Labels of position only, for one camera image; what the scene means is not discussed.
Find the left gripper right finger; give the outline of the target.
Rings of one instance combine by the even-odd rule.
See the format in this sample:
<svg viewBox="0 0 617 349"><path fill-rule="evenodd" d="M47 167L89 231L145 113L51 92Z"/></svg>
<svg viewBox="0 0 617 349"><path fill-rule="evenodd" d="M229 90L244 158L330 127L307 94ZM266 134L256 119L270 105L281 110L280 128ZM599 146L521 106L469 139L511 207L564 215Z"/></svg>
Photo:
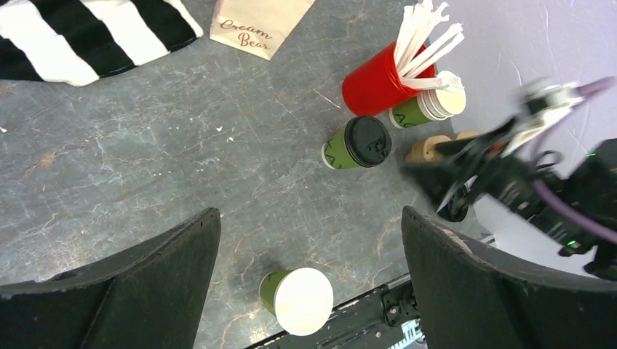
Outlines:
<svg viewBox="0 0 617 349"><path fill-rule="evenodd" d="M614 348L616 284L555 270L406 206L402 243L430 348Z"/></svg>

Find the black cup lid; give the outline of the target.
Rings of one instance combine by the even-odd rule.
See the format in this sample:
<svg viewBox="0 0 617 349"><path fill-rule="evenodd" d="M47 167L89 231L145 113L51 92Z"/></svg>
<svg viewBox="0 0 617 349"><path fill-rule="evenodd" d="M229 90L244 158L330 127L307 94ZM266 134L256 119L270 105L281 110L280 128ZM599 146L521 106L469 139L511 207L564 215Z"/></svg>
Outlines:
<svg viewBox="0 0 617 349"><path fill-rule="evenodd" d="M364 168L382 164L392 147L389 131L372 116L357 116L350 120L344 129L343 143L351 159Z"/></svg>
<svg viewBox="0 0 617 349"><path fill-rule="evenodd" d="M469 211L469 205L464 202L463 198L468 192L469 189L467 185L459 188L437 214L448 222L464 221Z"/></svg>

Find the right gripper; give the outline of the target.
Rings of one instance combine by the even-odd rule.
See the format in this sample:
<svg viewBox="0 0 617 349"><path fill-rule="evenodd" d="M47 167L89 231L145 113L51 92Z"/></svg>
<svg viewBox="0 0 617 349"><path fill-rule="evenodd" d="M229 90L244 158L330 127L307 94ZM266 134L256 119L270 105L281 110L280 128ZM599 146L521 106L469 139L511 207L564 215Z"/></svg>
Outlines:
<svg viewBox="0 0 617 349"><path fill-rule="evenodd" d="M436 213L465 185L469 206L488 195L511 212L534 212L536 195L528 164L506 152L516 125L510 118L482 135L439 143L439 161L405 163L402 174L421 189Z"/></svg>

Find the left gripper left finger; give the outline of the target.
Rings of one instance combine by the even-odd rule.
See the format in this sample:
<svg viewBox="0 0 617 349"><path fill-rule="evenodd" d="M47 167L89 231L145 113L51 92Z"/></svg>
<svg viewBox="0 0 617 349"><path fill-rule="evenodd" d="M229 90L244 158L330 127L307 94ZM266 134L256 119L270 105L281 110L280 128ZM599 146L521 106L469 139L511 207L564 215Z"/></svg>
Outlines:
<svg viewBox="0 0 617 349"><path fill-rule="evenodd" d="M192 348L221 235L206 209L42 281L1 287L3 348Z"/></svg>

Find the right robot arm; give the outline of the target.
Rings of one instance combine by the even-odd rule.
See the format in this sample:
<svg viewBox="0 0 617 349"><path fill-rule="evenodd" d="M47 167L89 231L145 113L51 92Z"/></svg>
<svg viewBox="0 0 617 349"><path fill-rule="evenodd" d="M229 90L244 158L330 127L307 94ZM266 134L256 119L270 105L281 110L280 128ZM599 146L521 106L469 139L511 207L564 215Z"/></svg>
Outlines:
<svg viewBox="0 0 617 349"><path fill-rule="evenodd" d="M437 161L406 161L401 172L431 205L465 207L489 195L561 246L560 256L595 249L586 273L616 280L616 238L585 228L582 219L616 230L616 139L603 140L566 178L553 170L563 159L543 151L525 162L506 155L515 121L483 135L436 145Z"/></svg>

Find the green paper coffee cup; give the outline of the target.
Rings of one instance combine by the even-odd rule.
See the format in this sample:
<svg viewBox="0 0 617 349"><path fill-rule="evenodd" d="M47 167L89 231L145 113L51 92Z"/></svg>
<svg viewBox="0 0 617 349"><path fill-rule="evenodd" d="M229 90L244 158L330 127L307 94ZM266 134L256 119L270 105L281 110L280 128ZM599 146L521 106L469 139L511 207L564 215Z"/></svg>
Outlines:
<svg viewBox="0 0 617 349"><path fill-rule="evenodd" d="M323 162L331 169L360 167L346 146L345 129L338 131L323 144L321 157Z"/></svg>

